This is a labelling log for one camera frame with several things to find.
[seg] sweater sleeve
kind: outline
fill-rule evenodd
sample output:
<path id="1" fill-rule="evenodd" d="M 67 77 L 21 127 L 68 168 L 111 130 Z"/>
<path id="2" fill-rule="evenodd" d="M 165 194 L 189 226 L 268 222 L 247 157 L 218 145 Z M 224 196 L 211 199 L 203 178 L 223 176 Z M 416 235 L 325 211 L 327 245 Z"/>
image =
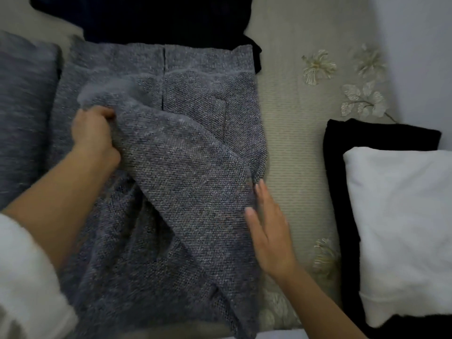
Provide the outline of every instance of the sweater sleeve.
<path id="1" fill-rule="evenodd" d="M 0 214 L 0 339 L 61 339 L 77 321 L 44 251 Z"/>

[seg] folded gray garment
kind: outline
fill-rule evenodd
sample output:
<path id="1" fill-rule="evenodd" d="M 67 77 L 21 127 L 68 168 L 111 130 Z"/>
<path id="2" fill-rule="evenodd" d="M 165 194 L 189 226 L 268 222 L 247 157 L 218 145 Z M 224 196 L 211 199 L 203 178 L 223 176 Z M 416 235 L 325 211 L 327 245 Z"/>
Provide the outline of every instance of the folded gray garment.
<path id="1" fill-rule="evenodd" d="M 42 175 L 58 46 L 0 31 L 0 209 Z"/>
<path id="2" fill-rule="evenodd" d="M 76 109 L 94 104 L 116 111 L 122 163 L 61 272 L 80 317 L 74 337 L 203 320 L 253 338 L 260 271 L 243 212 L 266 148 L 251 46 L 76 42 L 52 111 L 49 166 L 71 149 Z"/>

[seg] hand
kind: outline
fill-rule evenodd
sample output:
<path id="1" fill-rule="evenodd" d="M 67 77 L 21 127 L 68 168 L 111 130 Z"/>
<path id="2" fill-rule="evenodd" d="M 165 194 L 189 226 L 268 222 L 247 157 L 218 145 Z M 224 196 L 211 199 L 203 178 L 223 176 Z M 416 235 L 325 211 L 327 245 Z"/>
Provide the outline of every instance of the hand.
<path id="1" fill-rule="evenodd" d="M 255 188 L 263 213 L 263 226 L 256 211 L 251 207 L 245 209 L 245 219 L 250 228 L 260 267 L 279 282 L 298 266 L 292 248 L 289 223 L 270 195 L 265 182 L 260 180 Z"/>
<path id="2" fill-rule="evenodd" d="M 89 159 L 102 159 L 116 168 L 121 155 L 112 145 L 110 126 L 107 119 L 113 119 L 114 110 L 94 106 L 87 111 L 79 109 L 72 122 L 74 150 L 87 155 Z"/>

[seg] white wall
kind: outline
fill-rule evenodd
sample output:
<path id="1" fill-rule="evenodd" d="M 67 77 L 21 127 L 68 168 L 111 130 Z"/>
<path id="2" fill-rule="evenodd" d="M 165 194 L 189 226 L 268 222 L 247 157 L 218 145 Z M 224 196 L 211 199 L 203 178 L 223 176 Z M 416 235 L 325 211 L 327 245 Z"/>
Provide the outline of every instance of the white wall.
<path id="1" fill-rule="evenodd" d="M 452 0 L 373 0 L 404 123 L 452 150 Z"/>

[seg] person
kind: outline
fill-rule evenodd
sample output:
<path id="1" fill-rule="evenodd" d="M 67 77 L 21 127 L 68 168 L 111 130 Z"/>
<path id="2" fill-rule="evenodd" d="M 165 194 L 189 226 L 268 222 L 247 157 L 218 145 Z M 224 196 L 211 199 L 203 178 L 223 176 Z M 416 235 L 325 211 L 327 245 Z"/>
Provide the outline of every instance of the person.
<path id="1" fill-rule="evenodd" d="M 108 125 L 113 118 L 105 107 L 79 110 L 71 152 L 1 212 L 0 252 L 8 257 L 0 257 L 0 338 L 58 339 L 74 329 L 77 317 L 56 271 L 119 165 Z M 265 182 L 255 189 L 262 222 L 252 208 L 244 216 L 257 261 L 287 296 L 309 338 L 365 338 L 297 262 L 289 224 Z"/>

